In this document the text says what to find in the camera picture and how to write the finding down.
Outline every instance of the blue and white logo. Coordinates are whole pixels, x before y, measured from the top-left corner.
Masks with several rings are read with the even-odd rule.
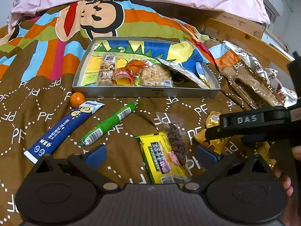
[[[40,146],[37,145],[37,146],[35,147],[35,149],[34,149],[34,152],[38,152],[39,150],[40,150]]]
[[[44,149],[41,149],[40,152],[39,152],[39,156],[44,155],[44,153],[45,153],[45,150],[44,150]]]

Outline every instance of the pink stripe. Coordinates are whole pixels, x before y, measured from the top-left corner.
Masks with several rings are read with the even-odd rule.
[[[30,21],[30,22],[36,22],[37,20],[39,20],[39,18],[41,18],[41,16],[35,17],[35,18],[33,18],[33,19],[27,19],[27,21]]]
[[[66,47],[66,42],[58,39],[58,47],[55,54],[55,62],[53,64],[53,69],[49,77],[49,80],[51,81],[59,79],[62,76],[65,47]]]

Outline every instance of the round black disc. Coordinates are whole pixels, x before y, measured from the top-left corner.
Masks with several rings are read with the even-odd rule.
[[[38,224],[65,224],[83,217],[96,201],[94,186],[80,177],[40,173],[24,181],[16,196],[22,217]]]
[[[230,220],[262,224],[279,217],[287,205],[287,195],[276,179],[266,173],[234,174],[214,181],[207,189],[210,205]]]

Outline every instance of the toothpaste tube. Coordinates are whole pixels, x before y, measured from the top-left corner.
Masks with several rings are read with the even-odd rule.
[[[130,103],[118,110],[116,113],[111,115],[94,127],[90,132],[85,134],[82,138],[80,145],[91,145],[98,140],[104,133],[107,133],[112,127],[117,125],[120,121],[126,118],[132,113],[137,107],[137,103]]]
[[[66,137],[102,106],[104,104],[95,101],[84,102],[45,133],[33,146],[24,152],[24,155],[33,163],[36,163],[42,155],[51,154]]]

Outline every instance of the patterned bedspread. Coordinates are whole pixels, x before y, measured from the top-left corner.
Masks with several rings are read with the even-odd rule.
[[[187,162],[190,173],[195,176],[204,168],[194,157],[197,143],[192,137],[204,128],[211,111],[224,114],[264,105],[282,105],[278,94],[236,53],[182,21],[121,0],[80,1],[51,8],[40,17],[22,21],[0,40],[0,224],[22,222],[14,196],[33,167],[23,152],[71,111],[69,98],[74,74],[91,39],[96,36],[187,42],[202,55],[222,88],[215,99],[88,99],[105,106],[74,131],[53,156],[66,158],[74,152],[86,153],[99,143],[105,143],[107,160],[98,171],[120,185],[149,182],[134,136],[163,130],[156,112],[183,116]],[[173,55],[173,59],[185,62],[193,56],[192,53],[183,58],[179,53]],[[135,113],[93,145],[79,145],[82,136],[92,127],[131,102],[138,103]],[[269,164],[274,164],[267,158],[267,149],[266,143],[255,148]],[[248,156],[254,150],[243,147],[240,137],[232,137],[225,152]]]

